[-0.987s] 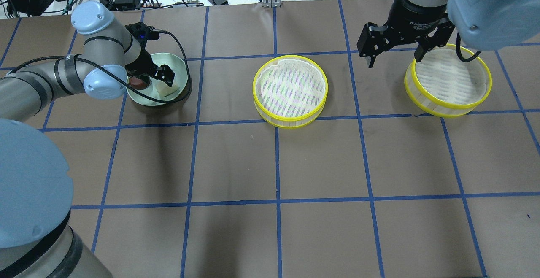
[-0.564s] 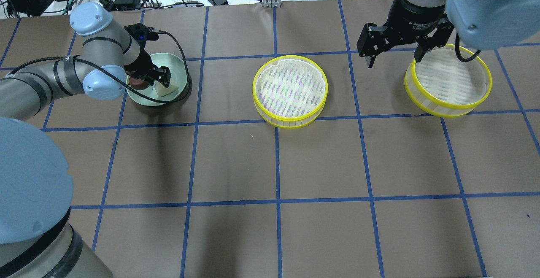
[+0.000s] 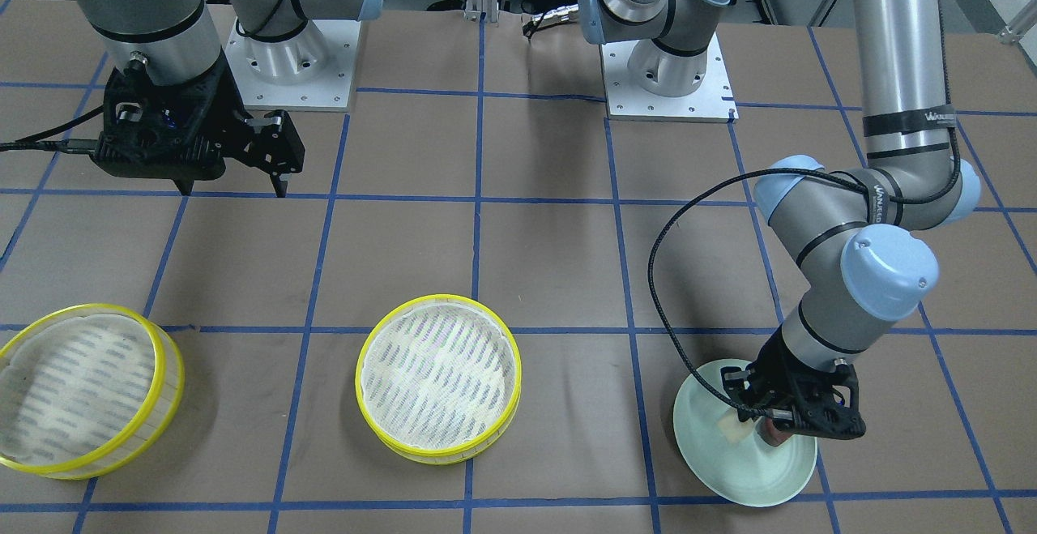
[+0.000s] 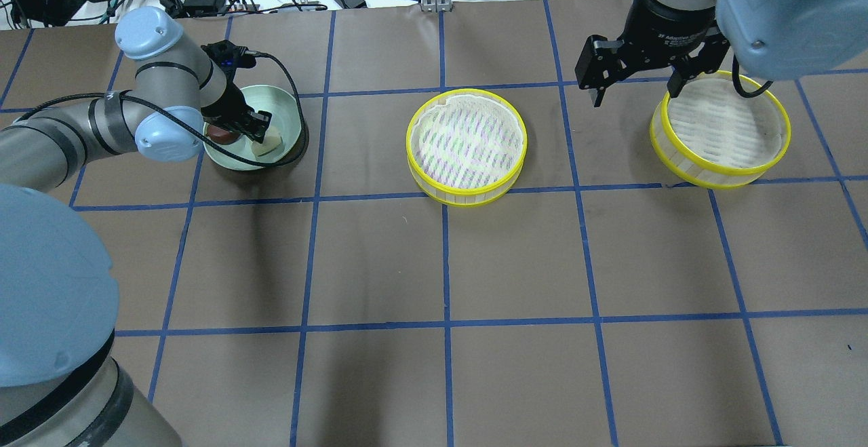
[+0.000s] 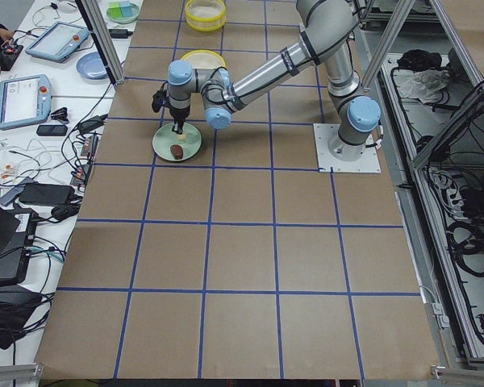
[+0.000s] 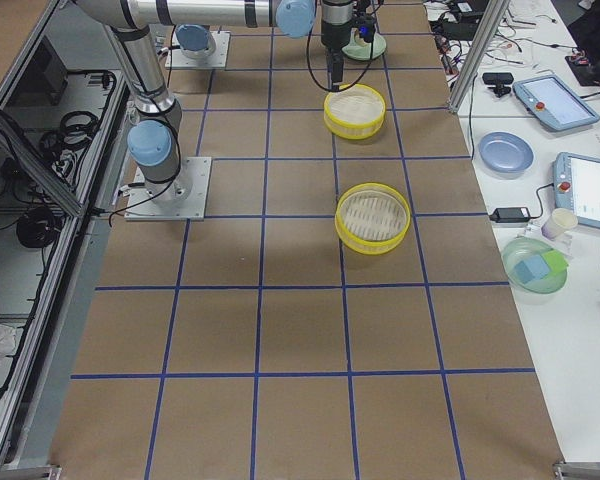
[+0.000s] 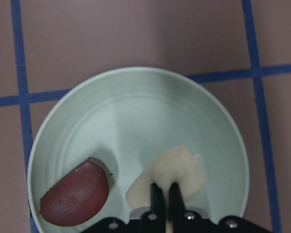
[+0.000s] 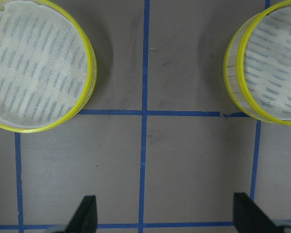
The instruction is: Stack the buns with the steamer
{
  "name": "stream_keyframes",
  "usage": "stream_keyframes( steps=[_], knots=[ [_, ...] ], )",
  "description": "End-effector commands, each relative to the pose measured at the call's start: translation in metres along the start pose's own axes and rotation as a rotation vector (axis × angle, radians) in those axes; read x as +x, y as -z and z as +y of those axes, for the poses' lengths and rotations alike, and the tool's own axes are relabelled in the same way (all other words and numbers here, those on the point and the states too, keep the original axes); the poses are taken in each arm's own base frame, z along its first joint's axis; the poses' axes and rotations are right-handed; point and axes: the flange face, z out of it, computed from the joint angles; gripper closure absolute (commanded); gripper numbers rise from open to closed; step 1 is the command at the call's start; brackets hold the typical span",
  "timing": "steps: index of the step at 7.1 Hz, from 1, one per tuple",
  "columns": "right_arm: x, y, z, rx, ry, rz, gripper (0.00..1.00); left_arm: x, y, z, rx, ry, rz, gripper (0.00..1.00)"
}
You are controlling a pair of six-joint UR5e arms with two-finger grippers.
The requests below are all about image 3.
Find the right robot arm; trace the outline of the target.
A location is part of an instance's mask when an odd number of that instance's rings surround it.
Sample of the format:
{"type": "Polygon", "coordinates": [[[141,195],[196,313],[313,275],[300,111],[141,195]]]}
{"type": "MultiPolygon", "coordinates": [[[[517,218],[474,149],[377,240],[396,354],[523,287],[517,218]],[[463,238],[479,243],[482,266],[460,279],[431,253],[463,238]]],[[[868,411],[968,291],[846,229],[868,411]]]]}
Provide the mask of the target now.
{"type": "Polygon", "coordinates": [[[184,195],[226,160],[259,169],[278,197],[304,168],[290,110],[345,110],[361,24],[384,0],[230,0],[222,39],[205,0],[75,0],[113,60],[103,128],[85,145],[109,175],[170,180],[184,195]]]}

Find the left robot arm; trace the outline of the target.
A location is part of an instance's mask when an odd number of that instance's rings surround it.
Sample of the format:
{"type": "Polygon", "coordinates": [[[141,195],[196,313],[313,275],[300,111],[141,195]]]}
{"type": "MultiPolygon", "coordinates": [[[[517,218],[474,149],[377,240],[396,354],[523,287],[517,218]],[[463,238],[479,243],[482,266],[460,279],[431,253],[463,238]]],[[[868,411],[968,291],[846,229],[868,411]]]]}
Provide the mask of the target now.
{"type": "MultiPolygon", "coordinates": [[[[729,0],[578,0],[588,43],[634,41],[640,88],[684,97],[729,0]]],[[[737,422],[783,434],[862,435],[854,359],[910,315],[938,280],[915,232],[961,220],[980,181],[956,138],[938,0],[853,0],[866,165],[826,172],[807,154],[716,184],[754,181],[764,220],[809,290],[752,363],[693,380],[737,422]]]]}

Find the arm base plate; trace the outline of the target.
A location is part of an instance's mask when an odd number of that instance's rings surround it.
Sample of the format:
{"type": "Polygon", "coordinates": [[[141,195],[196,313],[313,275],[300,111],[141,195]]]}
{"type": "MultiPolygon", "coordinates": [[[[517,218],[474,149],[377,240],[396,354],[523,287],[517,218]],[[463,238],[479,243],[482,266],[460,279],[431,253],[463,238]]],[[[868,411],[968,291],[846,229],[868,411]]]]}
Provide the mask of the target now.
{"type": "Polygon", "coordinates": [[[245,109],[347,113],[363,23],[311,20],[299,35],[259,43],[230,33],[225,46],[245,109]]]}
{"type": "Polygon", "coordinates": [[[740,119],[713,35],[704,53],[677,57],[649,40],[600,46],[608,116],[646,122],[733,123],[740,119]]]}

